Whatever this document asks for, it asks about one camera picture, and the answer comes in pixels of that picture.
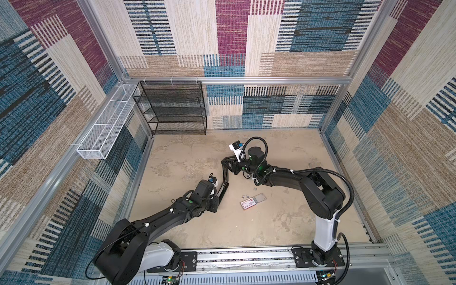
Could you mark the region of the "red white staple box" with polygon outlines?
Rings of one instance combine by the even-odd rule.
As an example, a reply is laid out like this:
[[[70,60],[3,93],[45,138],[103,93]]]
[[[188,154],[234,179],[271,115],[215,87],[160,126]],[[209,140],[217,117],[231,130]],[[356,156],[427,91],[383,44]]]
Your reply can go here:
[[[247,210],[247,209],[250,209],[251,207],[254,207],[255,205],[257,205],[257,202],[254,198],[248,198],[248,199],[240,202],[240,205],[243,210]]]

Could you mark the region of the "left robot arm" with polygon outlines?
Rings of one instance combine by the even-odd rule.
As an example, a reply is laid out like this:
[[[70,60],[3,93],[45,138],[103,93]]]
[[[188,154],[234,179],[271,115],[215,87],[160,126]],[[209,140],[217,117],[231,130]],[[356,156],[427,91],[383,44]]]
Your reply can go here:
[[[214,177],[201,180],[195,190],[177,198],[170,207],[141,220],[122,219],[103,241],[92,263],[112,285],[128,284],[139,271],[160,268],[176,271],[183,266],[181,249],[165,239],[155,239],[167,231],[200,217],[217,212],[229,186],[224,181],[217,189]]]

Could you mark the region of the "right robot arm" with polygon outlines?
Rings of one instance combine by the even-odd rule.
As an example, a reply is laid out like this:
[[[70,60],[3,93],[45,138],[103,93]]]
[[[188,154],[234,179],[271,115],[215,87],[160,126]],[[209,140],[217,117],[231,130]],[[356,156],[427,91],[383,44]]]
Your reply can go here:
[[[266,161],[266,154],[260,147],[252,147],[248,154],[222,160],[224,187],[228,188],[229,172],[240,172],[250,176],[259,186],[282,186],[303,193],[309,208],[315,215],[315,235],[309,251],[316,266],[325,266],[333,258],[337,249],[337,228],[340,216],[346,211],[343,204],[345,192],[330,177],[337,172],[316,167],[301,171],[272,166]]]

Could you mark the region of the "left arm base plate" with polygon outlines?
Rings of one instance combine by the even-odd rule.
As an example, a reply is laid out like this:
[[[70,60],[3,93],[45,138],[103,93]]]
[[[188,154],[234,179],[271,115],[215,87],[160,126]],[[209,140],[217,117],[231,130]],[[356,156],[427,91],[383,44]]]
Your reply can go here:
[[[154,267],[147,269],[147,273],[173,273],[177,274],[182,270],[186,272],[195,272],[197,269],[198,253],[197,251],[184,251],[177,253],[171,259],[169,265],[164,267]]]

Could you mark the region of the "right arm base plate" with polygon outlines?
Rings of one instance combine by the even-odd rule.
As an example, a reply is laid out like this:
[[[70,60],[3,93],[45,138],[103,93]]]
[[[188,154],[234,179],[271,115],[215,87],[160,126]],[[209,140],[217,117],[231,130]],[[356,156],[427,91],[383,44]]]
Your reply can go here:
[[[335,245],[329,251],[319,248],[292,247],[291,252],[297,268],[344,267],[346,262]]]

